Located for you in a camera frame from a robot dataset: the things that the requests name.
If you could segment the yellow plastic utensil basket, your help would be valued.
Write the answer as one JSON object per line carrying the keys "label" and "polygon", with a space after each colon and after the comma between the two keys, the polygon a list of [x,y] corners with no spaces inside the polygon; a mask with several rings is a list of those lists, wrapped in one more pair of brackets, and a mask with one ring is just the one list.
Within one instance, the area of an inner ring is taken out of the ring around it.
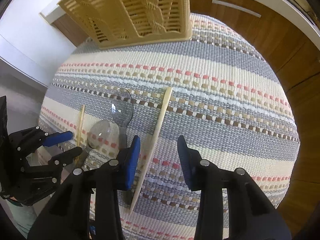
{"label": "yellow plastic utensil basket", "polygon": [[100,49],[192,37],[190,0],[60,0],[58,5]]}

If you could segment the short wooden chopstick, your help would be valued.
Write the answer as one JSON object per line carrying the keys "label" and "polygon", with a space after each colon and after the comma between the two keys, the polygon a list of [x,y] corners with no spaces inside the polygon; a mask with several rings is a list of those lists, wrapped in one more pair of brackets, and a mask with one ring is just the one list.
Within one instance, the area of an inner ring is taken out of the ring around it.
{"label": "short wooden chopstick", "polygon": [[77,127],[77,134],[76,134],[76,145],[77,146],[81,145],[81,134],[82,134],[84,114],[85,114],[85,105],[82,105],[81,111],[80,111],[80,118],[79,118],[79,122],[78,122],[78,127]]}

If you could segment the striped woven table mat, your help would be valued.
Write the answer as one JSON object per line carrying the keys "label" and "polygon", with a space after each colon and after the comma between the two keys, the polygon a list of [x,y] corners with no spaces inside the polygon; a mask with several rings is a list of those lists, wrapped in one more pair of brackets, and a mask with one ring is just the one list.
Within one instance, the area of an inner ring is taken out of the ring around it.
{"label": "striped woven table mat", "polygon": [[[112,118],[118,88],[132,95],[127,139],[141,139],[144,166],[161,110],[172,95],[133,213],[119,193],[126,239],[192,239],[200,193],[184,182],[177,152],[180,135],[190,148],[224,170],[244,168],[278,206],[290,184],[300,140],[285,92],[256,49],[219,20],[191,14],[192,39],[100,50],[86,41],[58,68],[44,97],[40,126],[77,133],[81,145],[99,120]],[[118,126],[115,124],[118,138]]]}

